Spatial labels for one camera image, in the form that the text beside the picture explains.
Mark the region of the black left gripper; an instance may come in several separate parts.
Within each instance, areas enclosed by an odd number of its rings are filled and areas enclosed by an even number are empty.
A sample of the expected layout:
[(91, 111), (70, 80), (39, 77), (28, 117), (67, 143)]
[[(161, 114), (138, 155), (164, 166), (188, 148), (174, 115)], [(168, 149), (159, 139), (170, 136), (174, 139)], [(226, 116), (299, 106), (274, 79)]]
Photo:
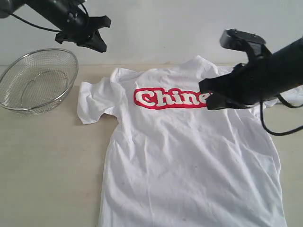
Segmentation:
[(73, 42), (100, 53), (107, 51), (106, 43), (95, 30), (111, 27), (111, 19), (108, 16), (91, 17), (82, 4), (55, 4), (54, 9), (54, 24), (61, 30), (56, 36), (57, 42)]

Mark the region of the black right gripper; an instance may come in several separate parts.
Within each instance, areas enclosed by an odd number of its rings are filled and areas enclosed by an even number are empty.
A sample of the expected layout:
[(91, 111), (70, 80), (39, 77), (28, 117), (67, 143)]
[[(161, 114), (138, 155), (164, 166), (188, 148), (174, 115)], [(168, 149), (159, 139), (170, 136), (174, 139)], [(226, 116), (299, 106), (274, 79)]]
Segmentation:
[(198, 83), (200, 93), (209, 93), (208, 110), (247, 109), (277, 95), (277, 68), (269, 63), (237, 65), (231, 73)]

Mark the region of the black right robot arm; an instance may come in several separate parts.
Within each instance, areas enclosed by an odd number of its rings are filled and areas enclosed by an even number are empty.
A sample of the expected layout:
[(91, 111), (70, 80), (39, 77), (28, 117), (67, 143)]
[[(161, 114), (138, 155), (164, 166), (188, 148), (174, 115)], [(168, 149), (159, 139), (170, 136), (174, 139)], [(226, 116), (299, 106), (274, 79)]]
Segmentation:
[(264, 44), (239, 40), (235, 44), (248, 56), (231, 73), (199, 82), (201, 93), (211, 93), (209, 110), (247, 109), (303, 83), (303, 40), (271, 53)]

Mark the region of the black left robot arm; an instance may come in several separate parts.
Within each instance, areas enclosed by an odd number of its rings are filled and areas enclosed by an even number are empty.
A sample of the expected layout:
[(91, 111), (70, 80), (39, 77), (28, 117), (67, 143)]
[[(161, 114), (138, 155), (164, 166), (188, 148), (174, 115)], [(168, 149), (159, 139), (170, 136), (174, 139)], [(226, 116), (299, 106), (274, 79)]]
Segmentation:
[[(103, 41), (99, 29), (111, 26), (107, 16), (91, 17), (83, 0), (2, 0), (0, 17), (13, 16), (22, 22), (41, 30), (55, 32), (55, 41), (75, 43), (77, 46), (103, 53), (107, 45)], [(22, 6), (27, 5), (44, 17), (58, 29), (50, 29), (33, 24), (15, 14)]]

